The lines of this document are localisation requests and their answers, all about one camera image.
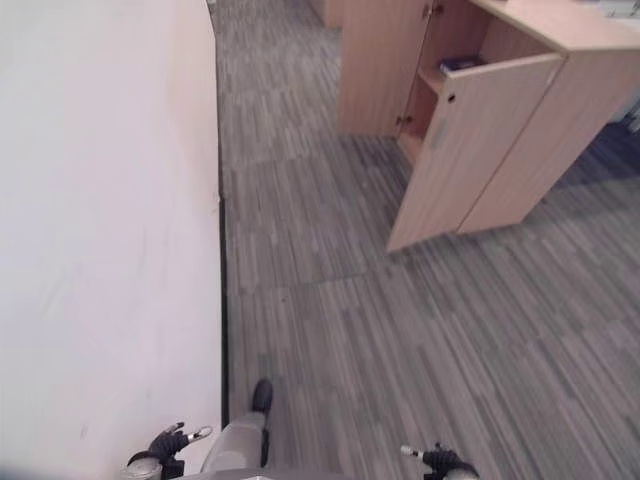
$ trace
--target open cabinet door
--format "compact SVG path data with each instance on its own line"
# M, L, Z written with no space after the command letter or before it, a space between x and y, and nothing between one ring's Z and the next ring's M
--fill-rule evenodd
M551 53L449 74L387 250L457 230L561 62L560 55Z
M416 72L430 0L347 0L339 129L395 135Z

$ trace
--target foot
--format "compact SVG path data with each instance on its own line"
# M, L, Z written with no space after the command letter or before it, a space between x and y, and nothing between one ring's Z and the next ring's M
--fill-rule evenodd
M253 390L253 399L251 400L251 411L261 412L265 416L269 415L271 410L271 401L273 400L273 385L271 382L263 378L261 379L256 388Z

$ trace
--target gray pants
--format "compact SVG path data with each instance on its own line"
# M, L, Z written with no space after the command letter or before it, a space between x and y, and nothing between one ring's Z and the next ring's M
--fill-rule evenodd
M260 468L266 418L250 412L225 427L202 464L203 473Z

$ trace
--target wooden cabinet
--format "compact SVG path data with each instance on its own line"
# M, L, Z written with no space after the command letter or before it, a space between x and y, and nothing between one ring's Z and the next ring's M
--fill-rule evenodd
M309 0L309 4L327 28L342 26L345 0Z
M341 131L414 168L390 251L521 221L640 84L640 35L570 2L350 0L343 42Z

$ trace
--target desk top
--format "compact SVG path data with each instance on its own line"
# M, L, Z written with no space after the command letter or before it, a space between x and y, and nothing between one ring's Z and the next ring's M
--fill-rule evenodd
M563 51L640 50L640 32L571 0L470 0Z

